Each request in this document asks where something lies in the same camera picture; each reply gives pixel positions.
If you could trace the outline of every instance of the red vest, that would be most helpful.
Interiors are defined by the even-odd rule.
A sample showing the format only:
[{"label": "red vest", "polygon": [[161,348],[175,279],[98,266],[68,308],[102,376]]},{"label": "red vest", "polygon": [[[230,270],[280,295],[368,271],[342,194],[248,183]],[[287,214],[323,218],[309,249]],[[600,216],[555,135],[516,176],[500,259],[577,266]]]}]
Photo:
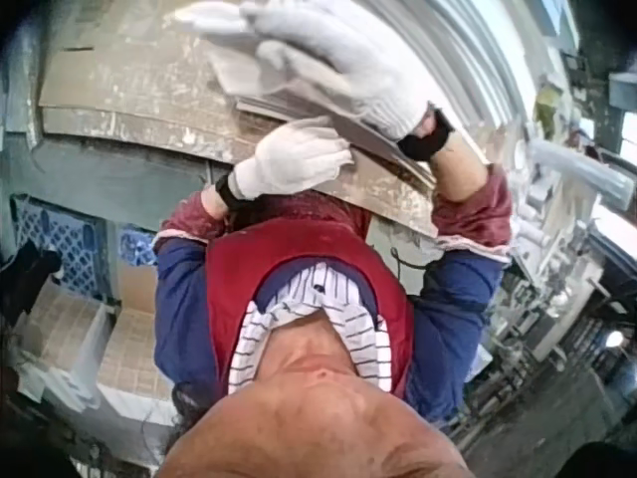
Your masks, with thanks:
[{"label": "red vest", "polygon": [[370,284],[378,314],[387,323],[392,392],[404,393],[413,350],[413,306],[380,256],[349,228],[311,219],[272,219],[216,239],[206,254],[208,311],[224,394],[243,318],[261,284],[278,266],[302,257],[337,259]]}]

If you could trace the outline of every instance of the glove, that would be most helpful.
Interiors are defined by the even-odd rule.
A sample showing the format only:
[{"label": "glove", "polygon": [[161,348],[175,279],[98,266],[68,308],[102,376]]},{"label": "glove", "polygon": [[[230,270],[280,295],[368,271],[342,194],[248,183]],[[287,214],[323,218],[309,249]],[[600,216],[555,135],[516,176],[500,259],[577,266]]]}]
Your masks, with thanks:
[{"label": "glove", "polygon": [[205,14],[218,3],[194,4],[175,17],[213,42],[257,38],[262,65],[310,84],[333,110],[351,112],[391,140],[423,119],[431,77],[395,31],[351,0],[270,0],[244,3],[235,13],[226,6],[216,18]]},{"label": "glove", "polygon": [[336,179],[344,164],[353,164],[349,143],[329,118],[301,119],[264,137],[255,155],[235,166],[228,185],[238,199],[295,194]]}]

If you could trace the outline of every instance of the neck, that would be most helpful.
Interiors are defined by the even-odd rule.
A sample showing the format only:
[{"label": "neck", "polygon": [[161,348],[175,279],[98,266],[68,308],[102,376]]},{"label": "neck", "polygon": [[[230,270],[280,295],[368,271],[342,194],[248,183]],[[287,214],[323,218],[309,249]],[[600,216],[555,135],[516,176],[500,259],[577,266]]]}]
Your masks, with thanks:
[{"label": "neck", "polygon": [[256,380],[270,378],[282,371],[319,365],[355,374],[349,351],[324,311],[317,311],[271,333]]}]

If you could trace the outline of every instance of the black wristband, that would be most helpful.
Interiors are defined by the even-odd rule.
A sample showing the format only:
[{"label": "black wristband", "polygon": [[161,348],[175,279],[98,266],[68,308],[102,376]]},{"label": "black wristband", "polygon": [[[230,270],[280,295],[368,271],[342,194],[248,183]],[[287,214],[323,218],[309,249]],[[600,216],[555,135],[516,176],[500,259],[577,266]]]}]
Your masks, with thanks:
[{"label": "black wristband", "polygon": [[441,110],[434,110],[434,118],[436,119],[436,127],[430,134],[424,137],[408,134],[398,141],[398,148],[403,154],[415,161],[429,162],[431,156],[445,146],[449,134],[455,131],[454,127],[451,126]]},{"label": "black wristband", "polygon": [[235,211],[237,209],[241,209],[247,204],[250,204],[252,201],[246,201],[243,199],[237,199],[235,195],[230,190],[230,186],[228,186],[228,177],[230,174],[225,174],[221,177],[215,184],[215,190],[221,196],[223,202],[226,203],[228,209],[230,211]]}]

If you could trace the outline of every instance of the person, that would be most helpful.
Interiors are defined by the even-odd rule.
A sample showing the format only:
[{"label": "person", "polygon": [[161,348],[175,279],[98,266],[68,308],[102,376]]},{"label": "person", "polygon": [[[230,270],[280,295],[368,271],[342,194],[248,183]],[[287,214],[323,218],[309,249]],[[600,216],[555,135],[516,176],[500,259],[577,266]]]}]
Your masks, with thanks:
[{"label": "person", "polygon": [[156,236],[155,360],[178,409],[203,415],[158,476],[472,476],[436,424],[462,401],[508,261],[503,172],[431,107],[409,47],[353,2],[236,8],[237,28],[267,39],[262,61],[299,76],[303,50],[353,91],[371,82],[354,112],[429,161],[445,253],[408,298],[364,242],[370,214],[311,190],[352,167],[329,119],[267,135]]}]

